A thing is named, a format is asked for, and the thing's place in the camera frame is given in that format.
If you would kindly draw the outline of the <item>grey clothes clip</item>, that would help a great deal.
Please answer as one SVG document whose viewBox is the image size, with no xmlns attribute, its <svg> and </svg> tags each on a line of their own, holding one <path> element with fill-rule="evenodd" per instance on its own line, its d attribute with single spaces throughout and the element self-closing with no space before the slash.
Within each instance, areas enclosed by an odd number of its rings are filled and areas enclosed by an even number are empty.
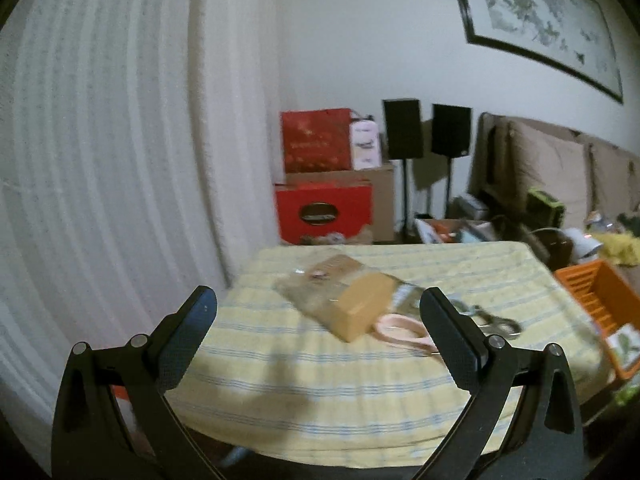
<svg viewBox="0 0 640 480">
<path fill-rule="evenodd" d="M 512 320 L 512 318 L 491 314 L 478 304 L 466 304 L 457 299 L 451 299 L 450 302 L 459 314 L 472 318 L 485 335 L 499 335 L 507 340 L 512 340 L 524 332 L 524 328 L 519 322 Z"/>
</svg>

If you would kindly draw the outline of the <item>pink clothes clip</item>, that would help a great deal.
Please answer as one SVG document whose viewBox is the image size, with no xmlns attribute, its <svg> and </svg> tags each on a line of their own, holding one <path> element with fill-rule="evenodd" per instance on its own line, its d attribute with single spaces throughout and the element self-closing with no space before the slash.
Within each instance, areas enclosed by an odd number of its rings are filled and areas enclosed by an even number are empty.
<svg viewBox="0 0 640 480">
<path fill-rule="evenodd" d="M 423 323 L 402 314 L 389 313 L 380 316 L 373 324 L 373 335 L 394 347 L 439 354 Z"/>
</svg>

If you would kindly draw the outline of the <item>olive card packet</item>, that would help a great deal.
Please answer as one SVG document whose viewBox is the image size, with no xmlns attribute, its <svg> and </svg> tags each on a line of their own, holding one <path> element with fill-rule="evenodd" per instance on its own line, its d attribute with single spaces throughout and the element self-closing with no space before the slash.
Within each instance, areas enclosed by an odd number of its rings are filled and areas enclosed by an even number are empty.
<svg viewBox="0 0 640 480">
<path fill-rule="evenodd" d="M 398 282 L 392 295 L 393 313 L 408 316 L 420 321 L 420 300 L 424 293 L 424 288 L 415 284 Z"/>
</svg>

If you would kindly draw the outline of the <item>white foam mesh sheet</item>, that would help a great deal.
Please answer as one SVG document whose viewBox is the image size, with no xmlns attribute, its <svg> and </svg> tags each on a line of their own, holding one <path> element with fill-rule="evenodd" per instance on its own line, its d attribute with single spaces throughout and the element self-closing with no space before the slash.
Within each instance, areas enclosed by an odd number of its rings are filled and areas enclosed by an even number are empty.
<svg viewBox="0 0 640 480">
<path fill-rule="evenodd" d="M 640 333 L 631 323 L 620 326 L 606 338 L 608 348 L 613 351 L 615 362 L 622 370 L 631 370 L 639 361 Z"/>
</svg>

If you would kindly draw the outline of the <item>orange plastic basket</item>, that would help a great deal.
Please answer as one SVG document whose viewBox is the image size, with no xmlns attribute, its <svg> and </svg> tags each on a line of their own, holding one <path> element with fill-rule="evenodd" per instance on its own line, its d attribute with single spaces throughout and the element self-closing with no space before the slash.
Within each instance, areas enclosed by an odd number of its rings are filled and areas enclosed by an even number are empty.
<svg viewBox="0 0 640 480">
<path fill-rule="evenodd" d="M 606 338 L 626 323 L 639 329 L 639 295 L 605 260 L 567 266 L 554 275 L 590 316 L 616 376 L 620 380 L 633 378 L 639 371 L 639 361 L 631 370 L 622 370 Z"/>
</svg>

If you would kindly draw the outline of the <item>white nail lamp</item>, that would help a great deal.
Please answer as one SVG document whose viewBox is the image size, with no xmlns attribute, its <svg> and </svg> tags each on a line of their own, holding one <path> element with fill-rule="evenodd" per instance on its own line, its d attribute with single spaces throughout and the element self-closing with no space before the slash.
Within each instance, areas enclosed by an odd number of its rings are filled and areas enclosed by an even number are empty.
<svg viewBox="0 0 640 480">
<path fill-rule="evenodd" d="M 577 228 L 564 229 L 563 233 L 573 244 L 572 254 L 570 255 L 571 263 L 587 263 L 599 257 L 603 244 L 592 234 Z"/>
</svg>

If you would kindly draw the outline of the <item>green black power station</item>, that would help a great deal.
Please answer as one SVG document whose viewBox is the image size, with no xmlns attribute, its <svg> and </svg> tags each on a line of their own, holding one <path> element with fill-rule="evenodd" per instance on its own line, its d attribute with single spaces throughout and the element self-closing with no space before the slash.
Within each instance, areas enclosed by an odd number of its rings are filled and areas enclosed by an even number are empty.
<svg viewBox="0 0 640 480">
<path fill-rule="evenodd" d="M 525 214 L 535 229 L 559 229 L 563 225 L 565 205 L 540 188 L 530 188 L 526 195 Z"/>
</svg>

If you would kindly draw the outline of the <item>yellow checked tablecloth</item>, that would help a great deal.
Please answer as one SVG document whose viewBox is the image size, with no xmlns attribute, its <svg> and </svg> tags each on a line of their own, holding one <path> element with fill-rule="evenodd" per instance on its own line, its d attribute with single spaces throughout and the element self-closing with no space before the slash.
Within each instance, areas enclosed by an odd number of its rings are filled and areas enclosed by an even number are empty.
<svg viewBox="0 0 640 480">
<path fill-rule="evenodd" d="M 579 400 L 612 370 L 579 304 L 518 242 L 350 246 L 366 266 L 514 318 L 516 345 L 559 344 Z M 258 252 L 221 301 L 216 321 L 168 401 L 212 439 L 291 462 L 349 468 L 419 466 L 468 400 L 444 363 L 372 336 L 340 341 L 276 289 L 312 255 Z"/>
</svg>

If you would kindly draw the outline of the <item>tan boxed packet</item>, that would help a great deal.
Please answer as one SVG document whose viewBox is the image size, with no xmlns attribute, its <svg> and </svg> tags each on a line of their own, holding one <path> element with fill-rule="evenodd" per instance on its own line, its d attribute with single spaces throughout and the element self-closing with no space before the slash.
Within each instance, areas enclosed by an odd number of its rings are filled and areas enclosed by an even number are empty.
<svg viewBox="0 0 640 480">
<path fill-rule="evenodd" d="M 274 284 L 307 318 L 338 339 L 353 342 L 393 307 L 399 281 L 336 249 L 316 249 Z"/>
</svg>

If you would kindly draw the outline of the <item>large beige cushion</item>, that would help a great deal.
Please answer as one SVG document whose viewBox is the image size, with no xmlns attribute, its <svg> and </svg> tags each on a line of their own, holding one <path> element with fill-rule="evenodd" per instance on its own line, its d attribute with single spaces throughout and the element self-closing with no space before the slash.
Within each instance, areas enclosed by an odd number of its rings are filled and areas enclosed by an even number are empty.
<svg viewBox="0 0 640 480">
<path fill-rule="evenodd" d="M 540 188 L 565 205 L 564 228 L 582 228 L 588 214 L 585 147 L 548 136 L 522 122 L 509 122 L 515 203 L 525 211 L 530 188 Z"/>
</svg>

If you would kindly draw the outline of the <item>middle beige cushion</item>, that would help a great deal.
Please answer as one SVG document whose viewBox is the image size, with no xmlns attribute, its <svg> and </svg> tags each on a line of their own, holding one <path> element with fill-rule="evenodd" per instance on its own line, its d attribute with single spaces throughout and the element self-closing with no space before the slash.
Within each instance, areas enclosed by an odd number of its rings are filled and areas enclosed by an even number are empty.
<svg viewBox="0 0 640 480">
<path fill-rule="evenodd" d="M 639 208 L 639 157 L 606 143 L 589 148 L 594 209 L 606 218 L 634 214 Z"/>
</svg>

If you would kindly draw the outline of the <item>brown cardboard box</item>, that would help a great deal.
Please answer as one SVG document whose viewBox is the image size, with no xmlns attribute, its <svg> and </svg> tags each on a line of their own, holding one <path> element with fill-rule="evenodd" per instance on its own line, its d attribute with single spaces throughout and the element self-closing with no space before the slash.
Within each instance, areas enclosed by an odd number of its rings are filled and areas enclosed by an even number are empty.
<svg viewBox="0 0 640 480">
<path fill-rule="evenodd" d="M 287 184 L 310 182 L 355 182 L 367 180 L 372 186 L 372 233 L 377 243 L 395 240 L 395 175 L 394 166 L 384 162 L 381 167 L 363 170 L 302 172 L 287 174 Z"/>
</svg>

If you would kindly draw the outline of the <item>white curtain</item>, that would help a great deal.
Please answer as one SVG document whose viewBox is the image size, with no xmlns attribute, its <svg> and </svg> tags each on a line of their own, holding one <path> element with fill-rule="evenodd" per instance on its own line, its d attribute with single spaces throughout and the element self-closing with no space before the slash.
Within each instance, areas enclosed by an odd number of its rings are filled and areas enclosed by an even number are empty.
<svg viewBox="0 0 640 480">
<path fill-rule="evenodd" d="M 278 238 L 277 0 L 20 0 L 1 31 L 1 409 L 40 466 L 77 341 Z"/>
</svg>

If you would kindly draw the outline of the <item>right black speaker on stand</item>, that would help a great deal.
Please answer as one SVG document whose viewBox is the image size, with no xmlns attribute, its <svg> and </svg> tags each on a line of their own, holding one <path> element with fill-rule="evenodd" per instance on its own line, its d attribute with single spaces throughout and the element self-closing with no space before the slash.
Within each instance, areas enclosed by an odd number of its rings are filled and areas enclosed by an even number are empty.
<svg viewBox="0 0 640 480">
<path fill-rule="evenodd" d="M 472 108 L 434 103 L 432 105 L 431 152 L 446 158 L 445 209 L 451 196 L 452 162 L 469 155 Z"/>
</svg>

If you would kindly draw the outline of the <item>left black speaker on stand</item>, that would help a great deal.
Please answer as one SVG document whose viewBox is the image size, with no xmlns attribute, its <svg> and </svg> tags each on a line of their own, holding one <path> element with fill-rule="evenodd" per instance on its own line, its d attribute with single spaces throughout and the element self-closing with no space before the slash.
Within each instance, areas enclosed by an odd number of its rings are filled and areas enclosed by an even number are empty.
<svg viewBox="0 0 640 480">
<path fill-rule="evenodd" d="M 409 239 L 408 161 L 424 154 L 421 105 L 418 99 L 383 100 L 387 153 L 389 160 L 399 160 L 402 177 L 401 239 Z"/>
</svg>

